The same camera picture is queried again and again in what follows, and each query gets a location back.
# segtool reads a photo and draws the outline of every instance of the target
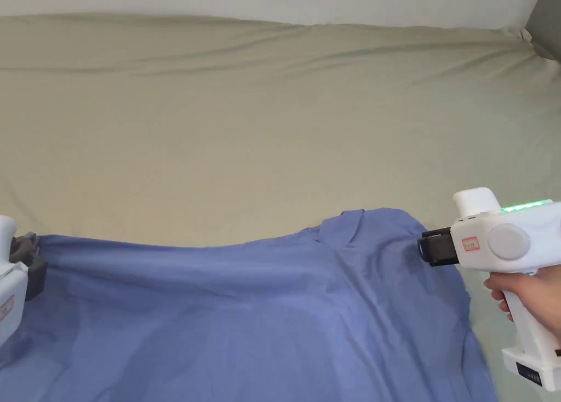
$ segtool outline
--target white handheld device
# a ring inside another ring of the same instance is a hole
[[[0,346],[20,325],[27,291],[27,266],[9,262],[15,234],[14,220],[0,216]]]
[[[20,325],[24,303],[43,291],[47,275],[36,235],[15,234],[16,222],[0,215],[0,346]]]
[[[421,256],[431,266],[459,263],[480,271],[534,275],[540,267],[561,264],[561,202],[501,208],[487,188],[458,192],[453,199],[460,218],[419,240]],[[520,338],[518,347],[503,350],[507,368],[550,392],[560,390],[559,342],[515,294],[505,296]]]

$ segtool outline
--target blue shirt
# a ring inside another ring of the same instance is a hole
[[[421,261],[422,232],[380,209],[215,248],[42,237],[1,399],[494,402],[462,278]]]

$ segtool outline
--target black clamp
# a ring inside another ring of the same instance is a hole
[[[39,257],[39,238],[36,234],[28,233],[22,237],[14,237],[9,249],[9,261],[22,262],[28,268],[25,301],[33,300],[43,292],[48,264]]]
[[[455,252],[450,228],[426,231],[417,240],[421,258],[430,266],[455,265],[460,263]]]

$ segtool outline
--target green indicator light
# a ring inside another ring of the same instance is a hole
[[[534,208],[535,206],[542,206],[545,204],[547,204],[546,200],[538,200],[537,202],[530,202],[530,204],[508,206],[506,208],[501,208],[500,210],[503,212],[513,212],[519,211],[520,209]]]

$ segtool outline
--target bed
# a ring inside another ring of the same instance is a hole
[[[561,198],[561,67],[527,30],[72,14],[0,37],[0,208],[21,233],[215,246],[360,208],[440,228],[476,186]],[[558,400],[506,371],[515,330],[462,275],[500,400]]]

